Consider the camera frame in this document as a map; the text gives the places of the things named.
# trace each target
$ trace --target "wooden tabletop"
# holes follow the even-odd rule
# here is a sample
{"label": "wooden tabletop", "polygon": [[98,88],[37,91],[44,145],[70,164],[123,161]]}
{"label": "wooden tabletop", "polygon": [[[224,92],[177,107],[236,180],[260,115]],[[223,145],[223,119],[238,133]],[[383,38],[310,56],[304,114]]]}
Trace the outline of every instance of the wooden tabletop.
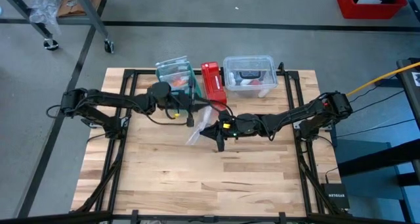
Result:
{"label": "wooden tabletop", "polygon": [[[119,93],[123,72],[124,68],[109,68],[102,90]],[[306,103],[320,94],[318,82],[313,70],[299,70],[299,74]],[[288,110],[284,77],[278,79],[278,87],[263,99],[243,99],[227,91],[228,105],[235,115],[278,114]],[[139,75],[135,93],[145,93],[156,81],[155,75]],[[292,89],[298,105],[294,86]],[[115,108],[99,106],[98,109],[110,116],[115,113]],[[198,123],[200,115],[194,117]],[[169,122],[160,110],[152,118]],[[176,121],[185,119],[182,116]],[[91,137],[101,133],[102,129],[93,129]],[[139,214],[151,215],[277,216],[278,212],[285,212],[288,217],[306,215],[291,125],[283,127],[272,142],[262,137],[229,139],[224,152],[217,152],[216,142],[203,136],[195,145],[186,145],[191,133],[192,128],[157,125],[144,115],[133,113],[115,214],[138,210]],[[320,135],[330,139],[329,133]],[[72,209],[80,207],[99,184],[107,148],[108,139],[103,137],[88,143]],[[333,148],[327,141],[318,139],[314,141],[314,155],[320,182],[325,182],[325,172],[337,167]],[[340,182],[337,170],[328,173],[328,178],[332,183]],[[314,190],[309,182],[308,186],[312,209],[316,212]],[[104,209],[109,191],[110,185],[106,189]]]}

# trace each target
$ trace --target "red bin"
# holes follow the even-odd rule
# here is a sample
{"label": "red bin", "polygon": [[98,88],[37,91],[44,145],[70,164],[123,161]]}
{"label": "red bin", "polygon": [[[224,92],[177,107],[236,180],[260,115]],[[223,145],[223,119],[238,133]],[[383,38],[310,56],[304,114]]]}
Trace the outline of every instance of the red bin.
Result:
{"label": "red bin", "polygon": [[356,4],[353,0],[337,0],[344,18],[389,19],[392,18],[407,0],[396,0],[393,4]]}

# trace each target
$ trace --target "gray floor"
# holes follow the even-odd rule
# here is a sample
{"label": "gray floor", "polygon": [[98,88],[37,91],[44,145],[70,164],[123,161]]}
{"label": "gray floor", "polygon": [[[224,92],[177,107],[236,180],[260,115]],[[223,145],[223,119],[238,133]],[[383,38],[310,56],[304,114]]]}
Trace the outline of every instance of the gray floor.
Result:
{"label": "gray floor", "polygon": [[[0,0],[0,6],[4,11],[1,18],[18,18],[4,0]],[[103,19],[420,26],[409,6],[391,20],[345,20],[336,0],[108,0]],[[15,216],[51,127],[45,109],[60,102],[88,29],[61,26],[62,35],[56,39],[62,48],[52,53],[41,48],[42,38],[29,25],[0,25],[0,177],[7,177],[0,179],[0,218]],[[152,67],[158,61],[182,55],[188,55],[194,66],[207,61],[221,63],[232,55],[271,55],[277,64],[284,62],[287,69],[315,70],[321,91],[348,92],[395,69],[398,59],[419,57],[420,53],[419,34],[152,27],[108,30],[115,41],[115,54],[104,52],[103,39],[96,34],[78,87],[100,89],[108,67]],[[358,100],[354,108],[397,91],[377,89]],[[337,129],[342,135],[412,117],[406,99],[398,95],[353,115]],[[88,136],[89,129],[78,119],[65,120],[31,215],[68,212]],[[346,139],[399,145],[418,137],[416,124],[406,123]],[[408,192],[412,194],[410,203],[420,207],[418,187]],[[391,200],[350,201],[355,215],[402,218],[398,208],[397,212],[387,211],[395,209]],[[369,202],[378,203],[377,208],[363,208]]]}

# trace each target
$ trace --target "red box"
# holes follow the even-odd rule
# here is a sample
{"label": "red box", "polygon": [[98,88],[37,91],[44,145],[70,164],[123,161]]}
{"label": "red box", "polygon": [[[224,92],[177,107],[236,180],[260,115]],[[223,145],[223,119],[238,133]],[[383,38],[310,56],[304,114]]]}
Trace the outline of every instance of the red box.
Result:
{"label": "red box", "polygon": [[394,4],[356,4],[353,0],[337,0],[344,18],[389,19],[392,18],[407,0],[396,0]]}
{"label": "red box", "polygon": [[[226,93],[223,90],[222,78],[219,72],[217,62],[206,62],[201,64],[203,82],[207,99],[216,100],[226,104]],[[218,108],[224,110],[224,106],[218,105]]]}

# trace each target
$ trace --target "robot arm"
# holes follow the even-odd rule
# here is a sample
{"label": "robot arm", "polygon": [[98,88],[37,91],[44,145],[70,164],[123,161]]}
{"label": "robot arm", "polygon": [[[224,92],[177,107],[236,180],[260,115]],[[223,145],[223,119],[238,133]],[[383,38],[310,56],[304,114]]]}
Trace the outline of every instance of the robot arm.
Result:
{"label": "robot arm", "polygon": [[97,110],[95,106],[111,106],[116,108],[132,109],[137,113],[151,115],[156,107],[161,110],[186,110],[188,118],[186,125],[194,126],[192,112],[207,106],[208,104],[194,103],[194,94],[186,94],[184,91],[172,91],[166,82],[158,82],[148,88],[147,93],[136,96],[105,93],[96,89],[74,89],[65,92],[62,97],[60,111],[67,117],[82,116],[82,122],[87,125],[99,125],[105,130],[105,136],[111,139],[121,139],[126,133],[128,118],[107,116]]}
{"label": "robot arm", "polygon": [[283,126],[301,121],[299,137],[312,140],[317,136],[319,128],[336,124],[351,113],[352,108],[345,94],[325,93],[308,104],[280,114],[240,114],[234,117],[223,111],[219,114],[219,120],[200,134],[216,140],[219,152],[222,152],[227,138],[259,135],[272,141]]}

